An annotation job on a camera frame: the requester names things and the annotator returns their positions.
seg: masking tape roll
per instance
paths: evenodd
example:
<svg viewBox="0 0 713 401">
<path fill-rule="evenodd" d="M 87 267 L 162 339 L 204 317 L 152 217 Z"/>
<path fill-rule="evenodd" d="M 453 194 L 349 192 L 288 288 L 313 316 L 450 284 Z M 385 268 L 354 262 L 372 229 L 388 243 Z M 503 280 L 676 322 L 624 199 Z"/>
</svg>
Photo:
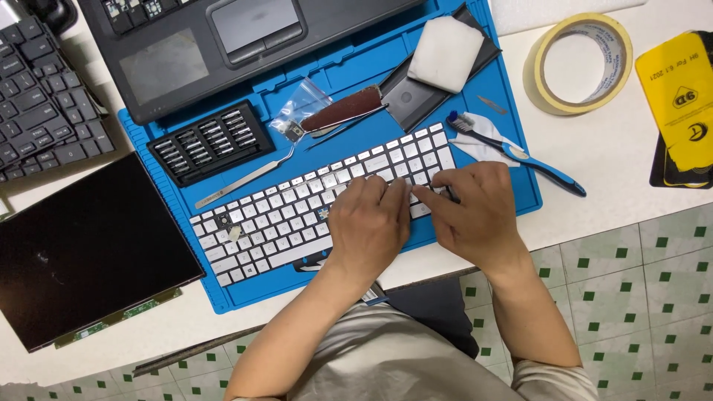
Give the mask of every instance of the masking tape roll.
<svg viewBox="0 0 713 401">
<path fill-rule="evenodd" d="M 585 100 L 571 103 L 558 98 L 545 82 L 545 57 L 552 44 L 562 36 L 585 35 L 593 39 L 604 54 L 602 81 Z M 616 20 L 603 14 L 582 13 L 571 16 L 547 31 L 525 60 L 523 83 L 530 101 L 540 110 L 559 116 L 586 113 L 616 96 L 626 83 L 633 65 L 629 34 Z"/>
</svg>

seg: black laptop keyboard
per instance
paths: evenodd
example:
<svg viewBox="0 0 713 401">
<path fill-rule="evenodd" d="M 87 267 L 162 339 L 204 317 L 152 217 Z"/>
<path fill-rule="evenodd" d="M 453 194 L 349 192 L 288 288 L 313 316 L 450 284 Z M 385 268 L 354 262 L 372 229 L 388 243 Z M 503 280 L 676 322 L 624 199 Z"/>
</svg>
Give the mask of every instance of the black laptop keyboard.
<svg viewBox="0 0 713 401">
<path fill-rule="evenodd" d="M 102 4 L 111 28 L 121 35 L 188 2 L 189 0 L 104 0 Z"/>
<path fill-rule="evenodd" d="M 0 42 L 0 183 L 114 150 L 47 26 L 24 19 Z"/>
</svg>

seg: spacebar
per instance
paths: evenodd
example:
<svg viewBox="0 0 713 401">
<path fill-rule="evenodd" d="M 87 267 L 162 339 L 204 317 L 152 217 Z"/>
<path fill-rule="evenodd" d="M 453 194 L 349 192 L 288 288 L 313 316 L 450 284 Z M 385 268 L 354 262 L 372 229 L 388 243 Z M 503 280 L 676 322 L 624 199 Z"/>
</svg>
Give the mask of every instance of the spacebar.
<svg viewBox="0 0 713 401">
<path fill-rule="evenodd" d="M 331 247 L 332 236 L 328 235 L 326 237 L 320 238 L 319 240 L 312 241 L 311 243 L 306 243 L 296 248 L 286 250 L 283 253 L 272 255 L 267 260 L 270 262 L 272 268 L 276 268 L 278 266 L 292 263 L 295 260 L 302 259 L 305 256 L 309 256 L 313 253 L 317 253 L 321 250 L 325 250 Z"/>
</svg>

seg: white laptop keyboard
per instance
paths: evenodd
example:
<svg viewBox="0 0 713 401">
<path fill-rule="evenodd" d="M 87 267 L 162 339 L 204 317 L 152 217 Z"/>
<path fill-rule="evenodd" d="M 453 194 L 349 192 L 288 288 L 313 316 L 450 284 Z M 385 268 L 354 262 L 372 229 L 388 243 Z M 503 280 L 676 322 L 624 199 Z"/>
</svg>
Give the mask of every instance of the white laptop keyboard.
<svg viewBox="0 0 713 401">
<path fill-rule="evenodd" d="M 330 250 L 329 207 L 351 179 L 377 174 L 388 183 L 405 177 L 428 186 L 438 171 L 455 167 L 443 124 L 437 123 L 193 216 L 190 222 L 225 287 Z M 415 196 L 410 202 L 411 219 L 431 213 Z"/>
</svg>

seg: beige shirt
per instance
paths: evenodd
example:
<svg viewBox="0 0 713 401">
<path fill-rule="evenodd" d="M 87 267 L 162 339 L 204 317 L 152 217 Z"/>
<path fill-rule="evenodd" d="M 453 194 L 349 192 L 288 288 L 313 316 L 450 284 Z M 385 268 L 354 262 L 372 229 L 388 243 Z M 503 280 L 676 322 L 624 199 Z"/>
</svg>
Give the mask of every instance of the beige shirt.
<svg viewBox="0 0 713 401">
<path fill-rule="evenodd" d="M 531 361 L 515 366 L 508 386 L 438 333 L 382 303 L 355 305 L 337 321 L 287 399 L 595 401 L 598 396 L 581 367 Z"/>
</svg>

